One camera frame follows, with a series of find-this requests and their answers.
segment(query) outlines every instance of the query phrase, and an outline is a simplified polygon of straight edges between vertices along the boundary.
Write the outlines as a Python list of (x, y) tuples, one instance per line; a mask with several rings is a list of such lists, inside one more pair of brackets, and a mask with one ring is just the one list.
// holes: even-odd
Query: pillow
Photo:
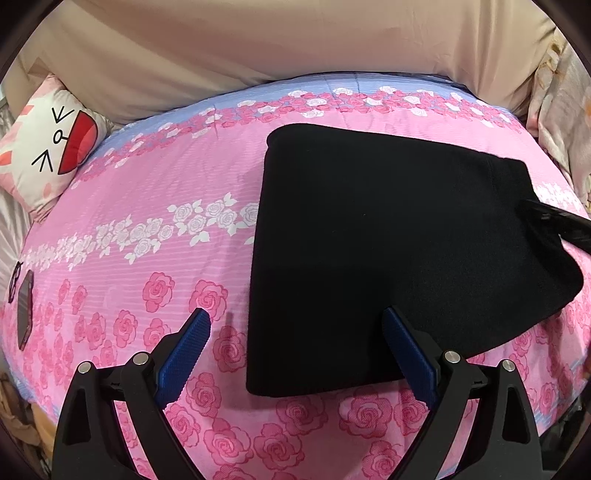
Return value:
[(0, 140), (0, 187), (43, 220), (109, 130), (108, 120), (48, 75)]
[(54, 72), (126, 124), (309, 73), (437, 73), (521, 115), (554, 29), (531, 0), (77, 0), (37, 28), (5, 91), (18, 114)]
[(0, 304), (31, 227), (27, 212), (0, 188)]

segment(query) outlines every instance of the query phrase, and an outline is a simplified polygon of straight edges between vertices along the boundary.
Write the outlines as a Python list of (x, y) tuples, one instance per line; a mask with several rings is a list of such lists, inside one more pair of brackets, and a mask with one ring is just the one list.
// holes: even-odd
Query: blue gripper pad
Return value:
[(439, 400), (437, 372), (391, 307), (382, 314), (382, 331), (414, 397), (431, 410)]
[(177, 401), (211, 333), (208, 313), (201, 309), (158, 372), (154, 400), (161, 409)]

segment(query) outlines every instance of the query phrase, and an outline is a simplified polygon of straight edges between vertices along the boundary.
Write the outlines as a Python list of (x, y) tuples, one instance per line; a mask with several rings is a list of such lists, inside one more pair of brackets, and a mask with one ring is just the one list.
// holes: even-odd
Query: phone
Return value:
[(18, 348), (25, 349), (33, 328), (33, 271), (29, 270), (18, 290), (17, 334)]

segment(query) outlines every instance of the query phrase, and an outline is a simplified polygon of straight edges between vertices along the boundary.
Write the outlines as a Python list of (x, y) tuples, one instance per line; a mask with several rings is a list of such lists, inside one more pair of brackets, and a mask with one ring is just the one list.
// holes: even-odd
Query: metal screw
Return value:
[(144, 365), (149, 359), (146, 352), (140, 352), (134, 356), (134, 363), (136, 365)]
[(447, 352), (445, 352), (445, 360), (447, 360), (451, 364), (458, 363), (460, 361), (460, 358), (460, 354), (454, 352), (453, 350), (448, 350)]
[(515, 364), (511, 360), (503, 360), (503, 368), (508, 372), (515, 370)]
[(82, 362), (80, 365), (78, 365), (78, 371), (81, 374), (87, 374), (91, 368), (92, 364), (90, 362)]

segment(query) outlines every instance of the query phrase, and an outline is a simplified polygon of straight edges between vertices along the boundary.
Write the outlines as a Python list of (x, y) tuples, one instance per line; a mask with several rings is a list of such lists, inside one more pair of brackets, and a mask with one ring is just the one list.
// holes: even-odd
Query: red mouth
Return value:
[(57, 174), (64, 175), (77, 169), (94, 147), (98, 136), (99, 129), (94, 119), (82, 110), (79, 111), (66, 142), (64, 154), (61, 156)]

